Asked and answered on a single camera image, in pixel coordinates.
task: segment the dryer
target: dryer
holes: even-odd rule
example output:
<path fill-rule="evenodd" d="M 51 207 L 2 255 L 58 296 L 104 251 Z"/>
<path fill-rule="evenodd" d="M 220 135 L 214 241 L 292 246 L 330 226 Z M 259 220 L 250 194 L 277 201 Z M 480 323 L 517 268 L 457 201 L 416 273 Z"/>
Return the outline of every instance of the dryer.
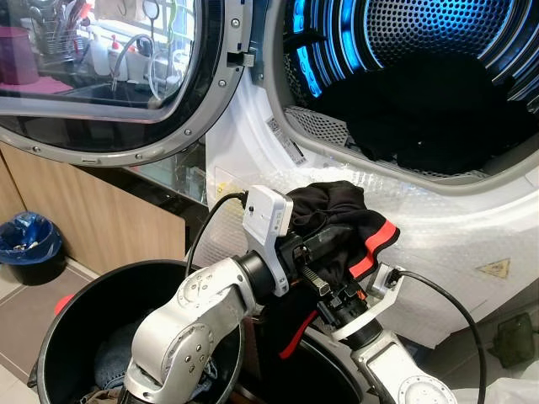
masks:
<path fill-rule="evenodd" d="M 372 162 L 347 147 L 344 122 L 305 108 L 331 82 L 429 48 L 476 56 L 495 82 L 515 77 L 510 97 L 537 113 L 538 1 L 157 3 L 163 12 L 152 46 L 144 18 L 105 17 L 99 9 L 90 15 L 105 47 L 111 35 L 125 47 L 128 68 L 137 57 L 145 64 L 146 73 L 125 82 L 113 79 L 114 64 L 108 76 L 93 70 L 96 39 L 84 19 L 76 21 L 76 40 L 57 49 L 48 42 L 57 35 L 54 8 L 42 11 L 46 18 L 30 15 L 31 1 L 10 8 L 11 26 L 30 18 L 31 38 L 49 51 L 38 49 L 38 82 L 0 85 L 0 141 L 57 161 L 120 167 L 171 156 L 205 135 L 210 205 L 220 192 L 254 182 L 287 191 L 348 179 L 366 189 L 370 208 L 403 231 L 382 258 L 441 283 L 476 320 L 538 277 L 537 136 L 478 170 L 446 176 Z M 327 39 L 285 55 L 283 34 L 307 29 Z M 28 68 L 15 53 L 12 68 Z M 58 83 L 63 86 L 55 88 Z M 235 226 L 237 214 L 229 213 L 225 224 Z M 227 242 L 218 226 L 210 230 L 219 245 L 214 252 L 203 248 L 206 261 L 241 252 L 240 236 Z M 404 288 L 383 320 L 428 347 L 465 326 L 436 296 L 415 287 Z"/>

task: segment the window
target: window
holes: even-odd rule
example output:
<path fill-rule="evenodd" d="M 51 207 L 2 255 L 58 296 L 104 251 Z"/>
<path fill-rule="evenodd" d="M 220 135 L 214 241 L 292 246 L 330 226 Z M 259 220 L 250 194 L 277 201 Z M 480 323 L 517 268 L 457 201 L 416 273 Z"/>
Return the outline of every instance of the window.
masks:
<path fill-rule="evenodd" d="M 194 42 L 194 0 L 3 1 L 0 108 L 159 121 Z"/>

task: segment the dryer drum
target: dryer drum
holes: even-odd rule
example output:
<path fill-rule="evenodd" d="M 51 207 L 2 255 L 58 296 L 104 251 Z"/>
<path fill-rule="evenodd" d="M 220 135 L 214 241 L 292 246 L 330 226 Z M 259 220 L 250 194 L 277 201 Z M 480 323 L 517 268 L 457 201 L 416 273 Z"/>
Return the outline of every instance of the dryer drum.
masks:
<path fill-rule="evenodd" d="M 531 112 L 537 114 L 539 110 L 537 0 L 287 3 L 287 34 L 312 31 L 326 37 L 285 54 L 286 77 L 296 106 L 309 108 L 331 83 L 354 73 L 384 69 L 413 53 L 428 52 L 477 57 L 494 84 L 501 84 L 508 77 L 515 79 L 508 94 L 510 100 L 525 100 Z M 286 116 L 302 135 L 338 146 L 347 143 L 348 133 L 342 130 L 341 121 L 293 107 L 286 110 Z M 535 149 L 528 148 L 526 156 Z M 502 170 L 507 164 L 496 162 L 497 167 L 492 170 Z M 421 174 L 439 177 L 436 173 Z M 489 174 L 487 169 L 472 175 L 481 179 Z"/>

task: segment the black cloth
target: black cloth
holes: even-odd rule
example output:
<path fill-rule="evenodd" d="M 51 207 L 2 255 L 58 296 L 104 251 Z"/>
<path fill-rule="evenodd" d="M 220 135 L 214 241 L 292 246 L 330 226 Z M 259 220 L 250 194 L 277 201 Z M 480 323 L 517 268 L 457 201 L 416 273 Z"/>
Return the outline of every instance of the black cloth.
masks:
<path fill-rule="evenodd" d="M 437 173 L 479 169 L 537 132 L 526 102 L 507 101 L 472 56 L 414 54 L 329 86 L 311 106 L 344 120 L 371 160 Z"/>
<path fill-rule="evenodd" d="M 294 201 L 290 230 L 305 239 L 328 226 L 351 225 L 352 235 L 343 234 L 334 249 L 309 268 L 333 289 L 345 280 L 362 279 L 377 267 L 376 255 L 393 244 L 400 231 L 384 216 L 368 210 L 363 189 L 347 181 L 312 183 L 291 191 Z M 266 347 L 281 359 L 288 358 L 304 328 L 317 315 L 318 297 L 300 282 L 271 300 L 262 312 Z"/>

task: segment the red trim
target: red trim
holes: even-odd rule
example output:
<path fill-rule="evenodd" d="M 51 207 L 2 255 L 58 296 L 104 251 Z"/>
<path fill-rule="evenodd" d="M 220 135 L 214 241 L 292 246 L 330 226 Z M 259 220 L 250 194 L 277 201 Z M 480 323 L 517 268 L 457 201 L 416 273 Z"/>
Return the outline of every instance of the red trim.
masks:
<path fill-rule="evenodd" d="M 302 340 L 303 333 L 305 332 L 305 329 L 311 324 L 311 321 L 314 320 L 314 317 L 318 315 L 318 312 L 315 310 L 309 314 L 309 317 L 305 319 L 302 326 L 299 328 L 299 330 L 296 331 L 296 334 L 294 335 L 294 338 L 290 341 L 288 346 L 279 353 L 279 357 L 281 359 L 288 359 L 290 355 L 296 350 L 297 344 L 300 343 Z"/>
<path fill-rule="evenodd" d="M 367 238 L 365 242 L 365 247 L 367 248 L 367 255 L 359 261 L 356 265 L 350 268 L 350 272 L 354 278 L 364 274 L 374 265 L 374 251 L 379 248 L 382 244 L 391 240 L 395 235 L 397 227 L 393 225 L 390 221 L 386 221 L 383 226 L 375 234 Z"/>
<path fill-rule="evenodd" d="M 60 314 L 61 309 L 63 309 L 67 303 L 73 298 L 74 295 L 67 295 L 62 297 L 58 303 L 56 303 L 56 306 L 54 307 L 54 315 L 58 316 Z"/>

